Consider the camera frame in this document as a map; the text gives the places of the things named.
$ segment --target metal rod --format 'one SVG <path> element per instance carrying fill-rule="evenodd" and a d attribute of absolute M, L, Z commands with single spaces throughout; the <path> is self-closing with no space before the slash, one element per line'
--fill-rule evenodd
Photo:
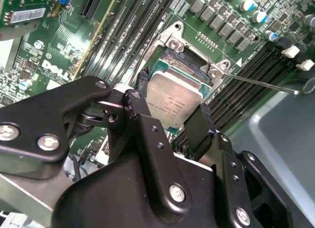
<path fill-rule="evenodd" d="M 253 80 L 253 79 L 247 79 L 247 78 L 240 77 L 240 76 L 233 75 L 233 74 L 224 73 L 223 75 L 226 76 L 226 77 L 232 78 L 232 79 L 237 79 L 237 80 L 240 80 L 240 81 L 245 81 L 245 82 L 248 82 L 248 83 L 257 84 L 257 85 L 260 85 L 262 87 L 266 87 L 266 88 L 269 88 L 269 89 L 274 89 L 274 90 L 277 90 L 277 91 L 286 92 L 286 93 L 294 94 L 294 95 L 298 95 L 299 94 L 298 90 L 282 88 L 282 87 L 279 87 L 279 86 L 276 86 L 276 85 L 267 84 L 267 83 L 260 82 L 260 81 L 257 81 L 257 80 Z"/>

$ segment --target motherboard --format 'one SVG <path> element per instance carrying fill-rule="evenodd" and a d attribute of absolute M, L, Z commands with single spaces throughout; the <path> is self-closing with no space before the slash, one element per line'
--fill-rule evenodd
<path fill-rule="evenodd" d="M 0 0 L 0 106 L 87 75 L 135 87 L 148 69 L 150 111 L 172 138 L 182 136 L 183 122 L 202 102 L 216 128 L 231 132 L 275 91 L 222 73 L 283 86 L 309 71 L 314 3 Z M 70 150 L 102 165 L 96 155 L 106 151 L 106 136 L 95 128 Z"/>

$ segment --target gray plastic surface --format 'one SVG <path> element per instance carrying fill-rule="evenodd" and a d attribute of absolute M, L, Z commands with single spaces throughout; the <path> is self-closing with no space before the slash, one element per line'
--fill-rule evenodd
<path fill-rule="evenodd" d="M 253 152 L 315 226 L 315 92 L 275 94 L 229 135 Z"/>

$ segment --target cable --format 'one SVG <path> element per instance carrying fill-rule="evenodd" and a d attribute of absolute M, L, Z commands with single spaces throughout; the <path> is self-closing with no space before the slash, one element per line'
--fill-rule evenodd
<path fill-rule="evenodd" d="M 80 173 L 80 166 L 79 166 L 79 163 L 78 163 L 78 160 L 77 158 L 69 153 L 68 154 L 68 157 L 72 160 L 73 162 L 73 167 L 74 167 L 74 178 L 73 178 L 73 181 L 74 182 L 77 182 L 79 180 L 81 180 L 81 173 Z"/>
<path fill-rule="evenodd" d="M 86 176 L 89 175 L 89 173 L 87 172 L 87 170 L 85 170 L 82 165 L 80 166 L 80 168 L 81 168 L 81 170 L 84 172 L 84 174 L 85 174 Z"/>

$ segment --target screw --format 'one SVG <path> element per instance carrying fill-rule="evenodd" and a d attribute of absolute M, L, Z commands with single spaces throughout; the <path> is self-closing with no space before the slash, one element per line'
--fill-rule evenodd
<path fill-rule="evenodd" d="M 169 47 L 173 50 L 176 50 L 179 46 L 179 43 L 175 40 L 169 41 Z"/>
<path fill-rule="evenodd" d="M 221 138 L 223 139 L 223 141 L 228 142 L 228 138 L 225 135 L 221 134 Z"/>
<path fill-rule="evenodd" d="M 171 185 L 169 187 L 169 193 L 176 202 L 183 202 L 185 200 L 185 192 L 178 185 Z"/>
<path fill-rule="evenodd" d="M 251 224 L 250 217 L 248 216 L 246 211 L 244 211 L 243 208 L 240 207 L 236 208 L 236 215 L 243 225 L 248 227 Z"/>
<path fill-rule="evenodd" d="M 140 96 L 137 92 L 133 92 L 132 95 L 133 95 L 134 97 L 138 98 L 138 99 L 141 98 L 141 96 Z"/>
<path fill-rule="evenodd" d="M 10 141 L 19 136 L 20 131 L 15 126 L 1 125 L 0 126 L 0 140 Z"/>
<path fill-rule="evenodd" d="M 91 162 L 95 162 L 95 161 L 96 161 L 96 156 L 91 155 L 91 156 L 90 156 L 90 161 L 91 161 Z"/>
<path fill-rule="evenodd" d="M 253 162 L 255 161 L 255 157 L 251 153 L 247 153 L 247 156 L 252 160 Z"/>
<path fill-rule="evenodd" d="M 53 151 L 59 148 L 59 140 L 52 135 L 44 135 L 37 141 L 37 145 L 44 151 Z"/>
<path fill-rule="evenodd" d="M 210 73 L 212 78 L 216 78 L 218 76 L 218 71 L 217 70 L 212 70 Z"/>
<path fill-rule="evenodd" d="M 96 85 L 102 89 L 106 89 L 106 84 L 103 81 L 96 82 Z"/>

